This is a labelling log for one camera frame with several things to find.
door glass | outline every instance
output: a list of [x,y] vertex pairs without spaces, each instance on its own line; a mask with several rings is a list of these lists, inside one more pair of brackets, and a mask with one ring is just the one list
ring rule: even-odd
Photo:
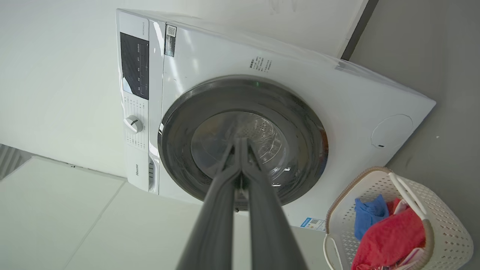
[[277,126],[254,113],[223,112],[201,123],[192,137],[193,160],[203,173],[213,178],[228,144],[241,137],[255,143],[257,155],[269,172],[272,185],[280,186],[281,183],[274,180],[288,170],[288,144]]

label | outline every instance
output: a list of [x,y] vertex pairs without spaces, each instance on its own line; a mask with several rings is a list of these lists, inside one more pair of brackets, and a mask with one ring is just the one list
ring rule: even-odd
[[173,57],[175,55],[177,28],[172,25],[166,25],[165,33],[165,55]]
[[325,232],[325,221],[320,219],[307,218],[300,227]]
[[268,72],[272,66],[272,60],[266,60],[263,57],[257,56],[250,62],[250,68],[261,72]]

washing machine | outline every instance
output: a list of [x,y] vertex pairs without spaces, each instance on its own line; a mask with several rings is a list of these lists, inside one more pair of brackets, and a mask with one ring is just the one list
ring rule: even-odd
[[117,10],[117,34],[128,182],[201,204],[229,141],[247,137],[292,226],[323,230],[340,192],[435,105],[348,61],[194,17]]

dial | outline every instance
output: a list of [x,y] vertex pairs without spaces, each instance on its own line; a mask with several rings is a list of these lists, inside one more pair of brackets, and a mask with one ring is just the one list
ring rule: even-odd
[[131,115],[123,120],[126,126],[127,132],[131,134],[137,134],[143,129],[143,124],[137,117]]

qr code sticker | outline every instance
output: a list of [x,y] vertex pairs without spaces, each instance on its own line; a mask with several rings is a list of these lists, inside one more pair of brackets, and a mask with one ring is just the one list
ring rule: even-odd
[[171,25],[167,25],[167,35],[171,37],[177,36],[177,28]]
[[324,232],[325,231],[325,221],[321,219],[307,218],[301,228],[314,229]]

